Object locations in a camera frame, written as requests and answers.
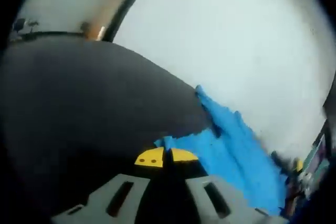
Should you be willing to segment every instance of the blue tarp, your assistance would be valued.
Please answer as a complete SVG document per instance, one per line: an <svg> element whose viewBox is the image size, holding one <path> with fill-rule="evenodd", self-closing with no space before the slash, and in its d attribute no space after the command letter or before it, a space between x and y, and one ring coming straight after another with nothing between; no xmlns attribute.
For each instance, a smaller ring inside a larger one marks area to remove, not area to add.
<svg viewBox="0 0 336 224"><path fill-rule="evenodd" d="M238 111L233 113L213 101L201 86L196 87L196 94L219 128L220 137L205 129L198 135L164 137L155 142L156 146L194 153L208 174L220 176L241 190L251 207L279 215L280 207L285 206L286 176L280 174Z"/></svg>

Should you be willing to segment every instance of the blue cloth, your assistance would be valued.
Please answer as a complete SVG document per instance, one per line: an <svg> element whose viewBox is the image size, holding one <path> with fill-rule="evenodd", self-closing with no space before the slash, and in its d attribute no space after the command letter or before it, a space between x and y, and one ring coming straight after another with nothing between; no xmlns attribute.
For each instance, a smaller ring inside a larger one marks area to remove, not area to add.
<svg viewBox="0 0 336 224"><path fill-rule="evenodd" d="M201 86L196 94L220 130L217 138L210 129L198 135L157 140L156 146L180 148L194 153L210 175L224 178L241 190L251 207L279 215L285 206L286 176L280 174L273 160L255 139L240 113L232 113L208 97Z"/></svg>

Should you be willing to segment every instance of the gray plastic part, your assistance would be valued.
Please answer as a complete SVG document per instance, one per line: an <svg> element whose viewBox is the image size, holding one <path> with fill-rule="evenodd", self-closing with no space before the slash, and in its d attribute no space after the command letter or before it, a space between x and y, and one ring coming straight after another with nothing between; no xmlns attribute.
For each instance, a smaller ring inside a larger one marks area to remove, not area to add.
<svg viewBox="0 0 336 224"><path fill-rule="evenodd" d="M86 224L86 223L134 223L143 193L149 179L119 174L108 183L94 191L89 196L86 206L78 205L53 217L53 221L59 224ZM186 184L194 198L201 223L229 223L229 224L285 224L288 220L279 216L268 216L262 209L250 208L243 194L229 185L223 179L216 176L186 179ZM117 217L107 214L107 208L112 198L125 182L134 183ZM229 209L228 216L221 218L209 195L204 189L212 183L218 193L224 199Z"/></svg>
<svg viewBox="0 0 336 224"><path fill-rule="evenodd" d="M206 176L186 179L186 183L194 198L201 223L283 224L288 222L288 220L282 217L268 216L263 210L256 211L254 208L248 207L243 194L219 177ZM213 183L213 185L217 188L229 208L230 214L225 218L221 218L218 215L213 203L204 189L204 187L210 183Z"/></svg>
<svg viewBox="0 0 336 224"><path fill-rule="evenodd" d="M82 209L73 214L71 211L79 206L76 206L66 212L63 212L53 217L55 223L134 223L137 216L140 200L144 191L147 188L149 179L133 177L124 174L119 174L105 185L94 191L89 196L88 204ZM122 186L124 182L134 183L128 195L126 196L122 206L118 211L117 217L112 217L107 214L107 208L112 198Z"/></svg>

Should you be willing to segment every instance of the dark surface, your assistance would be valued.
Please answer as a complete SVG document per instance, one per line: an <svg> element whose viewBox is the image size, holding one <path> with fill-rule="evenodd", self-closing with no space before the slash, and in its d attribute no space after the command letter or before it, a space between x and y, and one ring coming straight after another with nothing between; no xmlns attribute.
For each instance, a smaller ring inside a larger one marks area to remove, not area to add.
<svg viewBox="0 0 336 224"><path fill-rule="evenodd" d="M11 45L0 80L7 155L48 215L85 203L157 138L210 125L192 87L108 42L50 37Z"/></svg>

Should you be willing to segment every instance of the yellow marker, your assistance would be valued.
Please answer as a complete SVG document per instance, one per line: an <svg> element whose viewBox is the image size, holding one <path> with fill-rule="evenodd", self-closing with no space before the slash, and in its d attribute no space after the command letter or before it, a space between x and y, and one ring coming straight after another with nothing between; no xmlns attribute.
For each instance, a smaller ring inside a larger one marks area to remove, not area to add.
<svg viewBox="0 0 336 224"><path fill-rule="evenodd" d="M177 149L177 148L171 148L173 153L173 161L191 161L191 160L198 160L198 157L192 154L191 152Z"/></svg>
<svg viewBox="0 0 336 224"><path fill-rule="evenodd" d="M134 164L143 166L163 167L163 147L141 153Z"/></svg>
<svg viewBox="0 0 336 224"><path fill-rule="evenodd" d="M299 172L303 169L303 162L300 159L297 159L296 171Z"/></svg>

